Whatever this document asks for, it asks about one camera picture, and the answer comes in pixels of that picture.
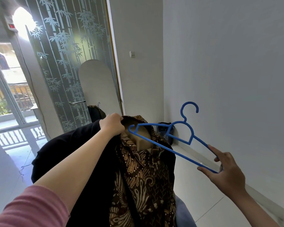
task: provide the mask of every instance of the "blue plastic hanger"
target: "blue plastic hanger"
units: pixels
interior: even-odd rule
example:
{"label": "blue plastic hanger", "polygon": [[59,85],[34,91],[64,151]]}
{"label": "blue plastic hanger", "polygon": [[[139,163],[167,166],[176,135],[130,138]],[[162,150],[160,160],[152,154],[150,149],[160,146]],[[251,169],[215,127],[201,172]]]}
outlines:
{"label": "blue plastic hanger", "polygon": [[[172,149],[169,149],[169,148],[166,147],[166,146],[163,146],[163,145],[161,145],[161,144],[159,144],[159,143],[156,143],[155,141],[152,141],[152,140],[150,140],[150,139],[148,139],[148,138],[146,138],[146,137],[144,137],[144,136],[142,136],[142,135],[137,134],[137,131],[138,131],[138,129],[139,129],[140,126],[166,126],[166,127],[168,127],[168,130],[167,130],[167,132],[166,132],[166,136],[169,136],[169,137],[172,137],[172,138],[174,138],[174,139],[177,139],[177,140],[179,140],[179,141],[181,141],[181,142],[183,142],[183,143],[186,143],[186,144],[188,144],[188,145],[190,145],[190,144],[191,144],[191,141],[193,140],[193,138],[195,138],[196,140],[198,140],[200,143],[202,143],[204,146],[206,146],[206,147],[209,149],[208,145],[207,145],[205,142],[203,142],[201,139],[199,139],[198,137],[196,137],[196,136],[194,135],[193,128],[186,122],[186,121],[187,121],[187,118],[186,118],[185,115],[183,114],[183,109],[184,109],[184,107],[185,107],[186,105],[188,105],[188,104],[193,104],[193,105],[196,107],[196,113],[199,112],[199,107],[198,107],[198,105],[197,105],[196,103],[194,103],[194,102],[186,102],[186,103],[184,103],[184,104],[182,105],[181,111],[180,111],[180,112],[181,112],[181,116],[184,118],[184,121],[176,121],[176,122],[173,122],[173,123],[170,124],[170,125],[161,124],[161,123],[139,123],[139,124],[137,125],[137,127],[136,127],[136,129],[135,129],[134,132],[131,131],[131,128],[134,127],[135,125],[130,125],[130,126],[128,127],[128,131],[129,131],[130,133],[132,133],[132,134],[134,134],[134,135],[136,135],[136,136],[138,136],[138,137],[144,139],[144,140],[147,140],[147,141],[149,141],[149,142],[151,142],[151,143],[153,143],[153,144],[155,144],[155,145],[157,145],[157,146],[159,146],[159,147],[162,147],[162,148],[164,148],[164,149],[166,149],[166,150],[168,150],[168,151],[170,151],[170,152],[172,152],[172,153],[174,153],[174,154],[176,154],[176,155],[178,155],[178,156],[181,156],[182,158],[185,158],[186,160],[188,160],[188,161],[190,161],[190,162],[192,162],[192,163],[194,163],[194,164],[196,164],[196,165],[198,165],[198,166],[204,167],[204,168],[210,170],[210,171],[213,172],[213,173],[218,173],[218,172],[216,172],[216,171],[214,171],[214,170],[212,170],[212,169],[210,169],[210,168],[208,168],[208,167],[206,167],[206,166],[204,166],[204,165],[202,165],[202,164],[200,164],[200,163],[198,163],[198,162],[196,162],[196,161],[194,161],[194,160],[192,160],[192,159],[190,159],[190,158],[188,158],[188,157],[186,157],[186,156],[184,156],[184,155],[182,155],[182,154],[180,154],[180,153],[178,153],[178,152],[176,152],[176,151],[174,151],[174,150],[172,150]],[[173,125],[175,125],[175,124],[177,124],[177,123],[183,123],[183,124],[185,124],[186,126],[189,127],[189,129],[190,129],[190,131],[191,131],[191,137],[190,137],[189,141],[185,141],[185,140],[180,139],[180,138],[178,138],[178,137],[175,137],[175,136],[173,136],[173,135],[171,135],[171,134],[169,133],[170,130],[171,130],[171,128],[173,127]]]}

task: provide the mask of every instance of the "balcony railing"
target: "balcony railing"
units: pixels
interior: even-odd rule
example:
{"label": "balcony railing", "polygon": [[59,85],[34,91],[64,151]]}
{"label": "balcony railing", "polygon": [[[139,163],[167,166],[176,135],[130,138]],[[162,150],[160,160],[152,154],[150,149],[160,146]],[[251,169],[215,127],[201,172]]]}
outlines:
{"label": "balcony railing", "polygon": [[[35,103],[33,94],[26,83],[17,83],[17,84],[8,84],[14,100],[19,105],[20,110],[28,111]],[[0,115],[11,113],[11,109],[9,108],[7,101],[0,90]]]}

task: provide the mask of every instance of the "baseboard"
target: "baseboard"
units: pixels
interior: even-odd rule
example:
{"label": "baseboard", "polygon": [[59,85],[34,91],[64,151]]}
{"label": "baseboard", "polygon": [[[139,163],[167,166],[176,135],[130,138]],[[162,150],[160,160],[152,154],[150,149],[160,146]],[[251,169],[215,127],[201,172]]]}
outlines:
{"label": "baseboard", "polygon": [[[194,156],[197,160],[208,166],[209,168],[219,171],[220,166],[209,160],[208,158],[204,157],[202,154],[198,153],[194,149],[192,149],[189,145],[177,142],[176,143],[179,147],[184,149],[186,152],[190,153],[192,156]],[[254,188],[250,187],[248,184],[246,184],[246,191],[250,194],[250,196],[257,201],[259,204],[261,204],[263,207],[265,207],[269,212],[274,214],[276,217],[278,217],[279,224],[284,226],[284,208],[270,200],[269,198],[265,197],[260,192],[256,191]]]}

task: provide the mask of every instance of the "glass sliding door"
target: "glass sliding door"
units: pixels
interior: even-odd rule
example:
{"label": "glass sliding door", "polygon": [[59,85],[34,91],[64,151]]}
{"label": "glass sliding door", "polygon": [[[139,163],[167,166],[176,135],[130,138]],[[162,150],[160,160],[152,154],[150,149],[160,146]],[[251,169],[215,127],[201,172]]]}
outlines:
{"label": "glass sliding door", "polygon": [[34,97],[11,43],[0,43],[0,132],[39,123],[33,106]]}

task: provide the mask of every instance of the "mirror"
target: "mirror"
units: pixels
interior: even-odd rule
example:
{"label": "mirror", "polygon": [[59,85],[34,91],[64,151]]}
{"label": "mirror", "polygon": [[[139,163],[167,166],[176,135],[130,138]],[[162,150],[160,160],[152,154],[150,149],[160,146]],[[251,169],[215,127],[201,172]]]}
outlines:
{"label": "mirror", "polygon": [[99,60],[88,60],[79,68],[79,79],[86,104],[96,105],[105,114],[114,112],[121,115],[117,92],[110,69]]}

